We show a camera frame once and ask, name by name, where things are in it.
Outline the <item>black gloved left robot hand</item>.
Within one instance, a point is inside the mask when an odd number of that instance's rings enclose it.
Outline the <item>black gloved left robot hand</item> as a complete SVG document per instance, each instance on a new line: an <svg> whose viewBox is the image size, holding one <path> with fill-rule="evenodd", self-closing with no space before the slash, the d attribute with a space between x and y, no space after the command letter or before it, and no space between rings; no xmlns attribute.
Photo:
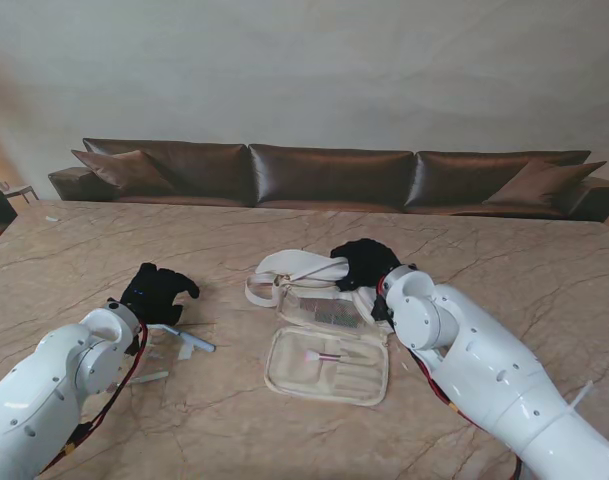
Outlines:
<svg viewBox="0 0 609 480"><path fill-rule="evenodd" d="M197 299L200 289L184 274L146 262L140 265L119 303L147 325L174 326L183 312L183 306L175 304L176 297L182 293Z"/></svg>

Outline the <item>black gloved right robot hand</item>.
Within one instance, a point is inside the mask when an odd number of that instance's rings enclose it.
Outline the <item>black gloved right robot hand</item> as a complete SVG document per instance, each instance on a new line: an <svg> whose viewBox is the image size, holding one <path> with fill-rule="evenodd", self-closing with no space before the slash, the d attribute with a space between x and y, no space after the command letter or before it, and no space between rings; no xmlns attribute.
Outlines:
<svg viewBox="0 0 609 480"><path fill-rule="evenodd" d="M377 288L390 271L401 265L389 247L369 238L346 242L334 248L330 257L345 258L348 262L348 273L336 281L341 291Z"/></svg>

